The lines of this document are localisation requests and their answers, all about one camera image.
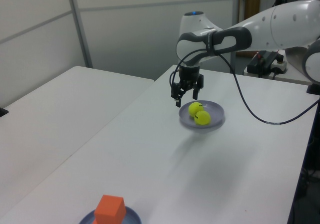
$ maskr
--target table surface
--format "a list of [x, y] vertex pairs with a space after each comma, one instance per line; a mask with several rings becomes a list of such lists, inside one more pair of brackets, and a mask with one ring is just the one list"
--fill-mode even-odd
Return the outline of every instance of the table surface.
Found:
[[[283, 55], [284, 61], [287, 61], [286, 53], [284, 50], [279, 50], [279, 54]], [[286, 68], [287, 68], [287, 71], [284, 74], [276, 75], [274, 80], [302, 84], [302, 85], [311, 85], [312, 84], [312, 82], [306, 76], [304, 76], [299, 70], [297, 70], [288, 61], [287, 61]], [[244, 72], [243, 75], [258, 77], [258, 75], [256, 75], [256, 74], [248, 73], [247, 67], [244, 69], [243, 72]], [[264, 75], [263, 78], [272, 80], [273, 76], [274, 76], [274, 73], [271, 73], [269, 75]]]
[[0, 118], [0, 216], [152, 83], [74, 67], [9, 105]]
[[[0, 223], [76, 224], [103, 194], [123, 196], [143, 223], [286, 224], [316, 108], [287, 125], [254, 119], [231, 74], [204, 75], [199, 99], [220, 104], [211, 131], [181, 125], [171, 67], [12, 208]], [[259, 117], [288, 120], [319, 97], [307, 86], [238, 76]], [[182, 104], [192, 100], [192, 93]]]

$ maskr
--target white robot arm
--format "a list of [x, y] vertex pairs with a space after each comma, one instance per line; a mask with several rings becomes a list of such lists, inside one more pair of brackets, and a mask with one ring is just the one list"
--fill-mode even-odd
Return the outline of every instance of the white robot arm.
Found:
[[302, 68], [313, 83], [320, 84], [320, 1], [299, 1], [265, 10], [226, 30], [212, 24], [202, 12], [183, 16], [176, 53], [180, 60], [186, 57], [179, 71], [180, 83], [172, 83], [171, 96], [180, 105], [186, 90], [195, 92], [199, 61], [232, 51], [277, 51], [311, 45]]

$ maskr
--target orange block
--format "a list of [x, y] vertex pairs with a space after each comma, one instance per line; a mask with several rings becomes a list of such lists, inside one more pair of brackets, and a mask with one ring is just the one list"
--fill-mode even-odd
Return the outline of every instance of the orange block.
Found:
[[103, 195], [94, 212], [93, 224], [121, 224], [126, 213], [125, 209], [122, 197]]

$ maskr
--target gray plate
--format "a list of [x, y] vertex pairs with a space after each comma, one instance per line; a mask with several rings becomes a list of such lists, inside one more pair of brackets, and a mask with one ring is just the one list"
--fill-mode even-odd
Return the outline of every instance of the gray plate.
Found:
[[[192, 118], [189, 115], [188, 108], [189, 108], [189, 105], [193, 102], [200, 102], [203, 105], [205, 111], [207, 111], [210, 114], [211, 122], [209, 125], [197, 125], [194, 121], [194, 118]], [[192, 128], [197, 128], [197, 129], [219, 127], [223, 125], [225, 120], [224, 109], [221, 107], [221, 105], [208, 100], [195, 100], [195, 101], [186, 103], [180, 108], [179, 116], [180, 116], [180, 121], [183, 125], [186, 125]]]
[[[125, 207], [126, 215], [122, 221], [122, 224], [142, 224], [140, 217], [138, 214], [129, 207]], [[92, 224], [95, 220], [94, 212], [95, 210], [91, 211], [88, 215], [86, 215], [79, 224]]]

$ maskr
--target tennis ball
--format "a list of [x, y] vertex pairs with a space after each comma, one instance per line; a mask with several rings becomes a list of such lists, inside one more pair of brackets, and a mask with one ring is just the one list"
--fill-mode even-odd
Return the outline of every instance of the tennis ball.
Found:
[[189, 105], [189, 115], [191, 117], [194, 117], [199, 111], [204, 110], [203, 106], [199, 102], [193, 102], [192, 104]]
[[209, 125], [211, 116], [207, 111], [201, 110], [194, 116], [194, 120], [197, 125]]

